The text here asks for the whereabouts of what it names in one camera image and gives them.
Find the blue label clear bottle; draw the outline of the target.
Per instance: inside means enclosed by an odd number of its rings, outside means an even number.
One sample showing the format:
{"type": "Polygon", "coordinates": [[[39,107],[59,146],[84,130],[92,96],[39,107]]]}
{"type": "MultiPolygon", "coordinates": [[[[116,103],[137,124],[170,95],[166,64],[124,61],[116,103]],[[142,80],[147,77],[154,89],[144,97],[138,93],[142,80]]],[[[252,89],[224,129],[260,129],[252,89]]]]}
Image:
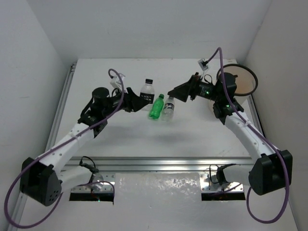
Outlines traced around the blue label clear bottle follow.
{"type": "Polygon", "coordinates": [[[170,121],[174,115],[175,101],[173,97],[168,97],[161,112],[161,120],[170,121]]]}

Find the left aluminium rail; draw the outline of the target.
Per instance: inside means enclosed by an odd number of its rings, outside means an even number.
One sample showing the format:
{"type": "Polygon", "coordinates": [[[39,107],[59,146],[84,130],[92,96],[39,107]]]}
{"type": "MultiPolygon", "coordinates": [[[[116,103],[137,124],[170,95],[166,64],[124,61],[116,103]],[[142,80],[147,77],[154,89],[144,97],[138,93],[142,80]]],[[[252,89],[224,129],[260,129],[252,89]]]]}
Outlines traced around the left aluminium rail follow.
{"type": "Polygon", "coordinates": [[[45,151],[49,151],[56,143],[57,143],[57,135],[59,132],[59,128],[61,127],[61,121],[64,114],[64,109],[67,101],[67,97],[70,91],[70,86],[73,80],[73,76],[76,70],[76,63],[73,63],[67,72],[64,86],[61,92],[61,96],[58,102],[57,110],[54,116],[54,120],[52,123],[51,131],[48,137],[48,141],[46,144],[45,151]]]}

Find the green plastic bottle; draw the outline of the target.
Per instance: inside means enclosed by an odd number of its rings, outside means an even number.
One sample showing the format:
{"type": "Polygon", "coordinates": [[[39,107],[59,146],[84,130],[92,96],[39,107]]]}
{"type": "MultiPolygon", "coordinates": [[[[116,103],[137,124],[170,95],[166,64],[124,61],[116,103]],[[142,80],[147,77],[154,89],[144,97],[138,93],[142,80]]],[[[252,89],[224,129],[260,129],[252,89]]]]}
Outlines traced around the green plastic bottle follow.
{"type": "Polygon", "coordinates": [[[160,114],[164,107],[164,94],[159,94],[158,98],[154,101],[152,108],[149,112],[149,118],[156,120],[160,117],[160,114]]]}

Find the black label clear bottle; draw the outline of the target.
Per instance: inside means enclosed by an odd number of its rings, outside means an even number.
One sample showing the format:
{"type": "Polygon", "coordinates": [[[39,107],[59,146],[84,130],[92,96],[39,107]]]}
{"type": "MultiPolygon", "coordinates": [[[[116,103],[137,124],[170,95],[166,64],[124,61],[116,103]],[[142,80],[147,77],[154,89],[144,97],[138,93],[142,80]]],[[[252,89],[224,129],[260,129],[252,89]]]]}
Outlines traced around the black label clear bottle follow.
{"type": "Polygon", "coordinates": [[[143,107],[142,110],[144,111],[150,111],[154,102],[154,87],[153,87],[153,80],[152,79],[146,79],[144,86],[141,88],[140,96],[144,99],[146,99],[149,103],[143,107]]]}

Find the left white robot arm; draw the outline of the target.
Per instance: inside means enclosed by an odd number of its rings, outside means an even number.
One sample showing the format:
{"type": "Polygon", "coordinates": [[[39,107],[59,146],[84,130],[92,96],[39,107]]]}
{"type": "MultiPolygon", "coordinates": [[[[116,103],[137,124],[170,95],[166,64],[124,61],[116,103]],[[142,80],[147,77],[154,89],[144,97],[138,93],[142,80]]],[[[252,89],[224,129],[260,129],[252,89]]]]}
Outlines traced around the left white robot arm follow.
{"type": "Polygon", "coordinates": [[[61,193],[91,183],[99,172],[97,168],[79,164],[63,171],[66,163],[84,144],[99,135],[115,112],[137,112],[148,103],[131,88],[115,96],[110,96],[107,88],[96,88],[70,132],[37,159],[28,158],[23,162],[20,191],[42,205],[50,206],[61,193]]]}

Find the aluminium rail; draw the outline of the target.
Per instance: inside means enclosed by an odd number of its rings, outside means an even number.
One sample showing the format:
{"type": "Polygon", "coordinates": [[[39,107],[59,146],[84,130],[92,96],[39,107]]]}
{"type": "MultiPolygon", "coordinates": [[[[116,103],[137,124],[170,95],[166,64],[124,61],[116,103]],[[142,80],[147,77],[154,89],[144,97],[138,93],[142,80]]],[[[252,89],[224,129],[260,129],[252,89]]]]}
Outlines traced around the aluminium rail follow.
{"type": "Polygon", "coordinates": [[[249,108],[250,108],[250,111],[251,111],[251,115],[252,115],[252,119],[253,119],[254,125],[258,129],[258,131],[262,135],[264,135],[263,127],[262,127],[262,124],[260,122],[260,118],[259,118],[259,115],[258,115],[258,112],[257,112],[257,108],[255,106],[255,102],[254,102],[253,96],[250,95],[247,98],[247,100],[248,100],[248,104],[249,104],[249,108]]]}
{"type": "Polygon", "coordinates": [[[45,151],[49,151],[56,143],[57,143],[57,135],[59,132],[59,128],[61,127],[61,121],[64,114],[64,109],[67,101],[67,97],[70,91],[70,86],[73,80],[73,76],[76,70],[76,63],[73,63],[67,72],[64,86],[61,92],[61,96],[58,102],[57,110],[54,116],[54,120],[52,123],[51,131],[48,137],[48,141],[46,144],[45,151]]]}
{"type": "Polygon", "coordinates": [[[96,166],[101,172],[116,173],[191,173],[227,164],[253,165],[250,157],[72,157],[64,169],[69,170],[80,161],[96,166]]]}

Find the right aluminium rail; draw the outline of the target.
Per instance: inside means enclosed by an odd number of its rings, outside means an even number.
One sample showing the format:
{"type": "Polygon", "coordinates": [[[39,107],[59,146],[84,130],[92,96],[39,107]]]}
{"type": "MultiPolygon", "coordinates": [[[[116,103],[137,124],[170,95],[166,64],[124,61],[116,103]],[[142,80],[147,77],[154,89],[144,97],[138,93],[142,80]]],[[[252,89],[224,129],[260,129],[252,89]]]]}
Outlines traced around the right aluminium rail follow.
{"type": "Polygon", "coordinates": [[[258,131],[262,135],[264,135],[263,127],[262,127],[262,124],[260,122],[260,118],[259,118],[259,115],[258,115],[258,112],[257,112],[257,108],[255,106],[255,102],[254,102],[253,96],[250,95],[247,98],[247,100],[248,100],[248,104],[249,104],[249,108],[250,108],[250,111],[251,111],[251,115],[252,115],[252,119],[253,119],[254,125],[258,129],[258,131]]]}

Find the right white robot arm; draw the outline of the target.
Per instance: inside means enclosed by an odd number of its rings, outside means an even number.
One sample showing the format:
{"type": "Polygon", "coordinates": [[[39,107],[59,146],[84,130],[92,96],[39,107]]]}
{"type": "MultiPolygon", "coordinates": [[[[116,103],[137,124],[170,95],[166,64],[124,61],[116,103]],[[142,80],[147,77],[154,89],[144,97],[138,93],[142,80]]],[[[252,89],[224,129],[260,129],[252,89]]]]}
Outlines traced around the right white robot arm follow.
{"type": "Polygon", "coordinates": [[[201,76],[195,74],[168,95],[182,102],[194,100],[197,96],[213,100],[215,117],[235,134],[254,161],[252,168],[236,164],[219,167],[216,173],[219,185],[239,182],[250,186],[257,195],[288,189],[292,180],[292,155],[266,141],[248,120],[234,97],[236,88],[236,77],[231,73],[220,75],[216,84],[203,82],[201,76]]]}

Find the front aluminium rail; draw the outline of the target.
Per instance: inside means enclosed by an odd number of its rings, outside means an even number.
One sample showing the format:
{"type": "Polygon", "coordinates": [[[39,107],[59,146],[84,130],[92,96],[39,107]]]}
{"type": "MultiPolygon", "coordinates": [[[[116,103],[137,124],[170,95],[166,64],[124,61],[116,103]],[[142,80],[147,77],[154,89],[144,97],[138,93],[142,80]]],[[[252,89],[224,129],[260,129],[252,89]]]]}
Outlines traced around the front aluminium rail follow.
{"type": "Polygon", "coordinates": [[[64,169],[69,170],[80,161],[96,166],[101,172],[116,173],[191,173],[227,164],[253,165],[250,157],[72,157],[64,169]]]}

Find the white bin with black rim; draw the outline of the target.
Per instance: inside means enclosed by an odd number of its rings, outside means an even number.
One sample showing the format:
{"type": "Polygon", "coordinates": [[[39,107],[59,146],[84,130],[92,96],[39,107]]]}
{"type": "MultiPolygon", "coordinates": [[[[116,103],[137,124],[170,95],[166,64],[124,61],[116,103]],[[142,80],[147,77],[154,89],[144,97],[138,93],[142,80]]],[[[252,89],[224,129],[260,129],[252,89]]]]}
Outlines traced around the white bin with black rim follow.
{"type": "Polygon", "coordinates": [[[256,74],[251,69],[241,64],[226,64],[223,66],[223,70],[225,74],[230,73],[235,76],[237,89],[234,97],[240,105],[243,105],[248,97],[258,88],[258,78],[256,74]]]}

